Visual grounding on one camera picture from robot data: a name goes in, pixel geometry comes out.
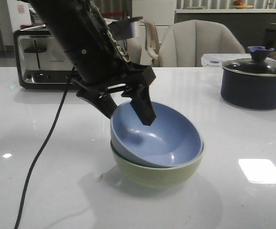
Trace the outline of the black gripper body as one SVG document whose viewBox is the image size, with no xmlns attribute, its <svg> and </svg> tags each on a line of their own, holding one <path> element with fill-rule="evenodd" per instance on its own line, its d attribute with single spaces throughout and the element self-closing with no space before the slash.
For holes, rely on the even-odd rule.
<svg viewBox="0 0 276 229">
<path fill-rule="evenodd" d="M 155 79 L 156 75 L 150 65 L 129 62 L 127 69 L 109 79 L 88 83 L 81 74 L 75 73 L 71 82 L 86 91 L 97 92 L 102 96 L 122 91 L 122 97 L 149 98 L 149 86 Z"/>
</svg>

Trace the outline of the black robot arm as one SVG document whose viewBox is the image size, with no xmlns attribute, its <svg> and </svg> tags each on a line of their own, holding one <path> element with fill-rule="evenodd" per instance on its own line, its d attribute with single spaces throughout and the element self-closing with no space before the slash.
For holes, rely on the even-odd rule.
<svg viewBox="0 0 276 229">
<path fill-rule="evenodd" d="M 121 92 L 131 99 L 142 124 L 153 123 L 152 67 L 129 59 L 91 0 L 32 0 L 30 4 L 77 70 L 79 98 L 110 118 L 117 108 L 111 94 Z"/>
</svg>

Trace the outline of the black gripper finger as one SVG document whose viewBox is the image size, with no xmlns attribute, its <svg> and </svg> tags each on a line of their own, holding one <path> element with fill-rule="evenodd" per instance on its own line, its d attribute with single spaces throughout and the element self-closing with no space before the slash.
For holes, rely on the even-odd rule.
<svg viewBox="0 0 276 229">
<path fill-rule="evenodd" d="M 108 119 L 111 118 L 117 105 L 110 94 L 101 95 L 98 91 L 80 89 L 76 96 L 95 107 Z"/>
<path fill-rule="evenodd" d="M 143 125 L 150 126 L 154 122 L 156 114 L 149 96 L 149 86 L 131 86 L 121 96 L 131 98 L 130 104 Z"/>
</svg>

